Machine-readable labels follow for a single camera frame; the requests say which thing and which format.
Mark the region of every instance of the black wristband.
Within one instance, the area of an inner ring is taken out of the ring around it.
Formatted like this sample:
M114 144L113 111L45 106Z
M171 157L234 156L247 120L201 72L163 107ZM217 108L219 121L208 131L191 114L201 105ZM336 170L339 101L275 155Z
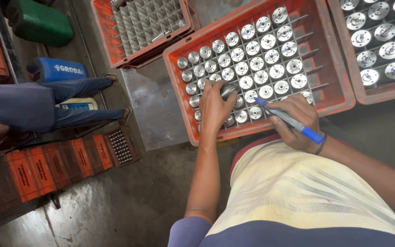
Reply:
M324 144L326 143L327 136L329 136L329 135L327 135L327 133L324 133L324 140L323 140L323 143L321 143L321 146L320 146L320 148L318 148L318 150L315 152L315 155L318 155L318 154L321 153L321 151L322 151L322 149L323 149L323 147L324 147Z

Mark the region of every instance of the right hand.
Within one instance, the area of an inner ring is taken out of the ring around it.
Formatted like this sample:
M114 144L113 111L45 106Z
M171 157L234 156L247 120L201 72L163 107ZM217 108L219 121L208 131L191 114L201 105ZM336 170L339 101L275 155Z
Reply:
M316 112L315 107L311 106L302 94L290 95L282 101L271 102L267 104L266 107L286 112L303 125L309 127L316 133L319 133L321 136L324 136L324 132L320 130L318 113ZM304 150L309 153L315 153L320 147L320 145L310 141L295 129L290 129L286 123L276 115L270 117L270 122L274 126L275 130L280 134L283 142L289 147Z

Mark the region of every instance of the person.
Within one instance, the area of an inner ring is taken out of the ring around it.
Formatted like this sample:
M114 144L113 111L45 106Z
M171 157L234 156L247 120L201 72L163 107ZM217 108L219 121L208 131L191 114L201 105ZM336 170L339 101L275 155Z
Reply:
M326 135L303 95L267 104L324 137L320 145L273 115L278 136L236 154L227 207L220 193L216 137L236 101L205 83L200 142L184 218L169 247L395 246L395 169Z
M70 98L108 87L116 80L115 75L105 74L101 78L0 85L0 138L10 129L51 132L56 128L98 120L125 119L130 108L82 110L55 107Z

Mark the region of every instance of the blue sleeve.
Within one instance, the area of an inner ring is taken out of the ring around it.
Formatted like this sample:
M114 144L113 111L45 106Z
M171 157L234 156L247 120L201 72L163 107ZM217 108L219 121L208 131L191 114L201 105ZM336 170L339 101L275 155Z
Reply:
M200 217L187 217L175 222L170 229L167 247L197 247L211 228Z

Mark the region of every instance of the concrete floor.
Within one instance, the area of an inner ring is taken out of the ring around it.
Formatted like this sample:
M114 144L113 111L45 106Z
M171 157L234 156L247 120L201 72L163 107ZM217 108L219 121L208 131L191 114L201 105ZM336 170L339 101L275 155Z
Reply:
M108 67L90 1L75 2L96 74L119 74L118 70ZM189 2L198 13L201 25L205 26L247 1L223 0L220 4L201 0L199 5L197 0ZM66 1L61 0L61 3L65 9ZM28 43L16 38L14 41L22 50L18 52L22 61L37 55L28 48ZM79 45L80 40L76 38L66 48L51 49L50 54L83 62L88 68L85 53ZM162 59L147 66L153 67L154 71L164 70ZM104 90L110 109L129 105L121 83ZM395 167L395 100L357 105L352 110L332 115L332 122L362 143L368 155ZM143 155L140 161L89 177L65 189L60 196L62 208L59 210L47 204L0 227L0 246L166 246L171 225L184 213L197 149L183 143L145 152L133 116L129 125ZM228 199L231 155L237 148L236 144L218 148L222 177L220 212Z

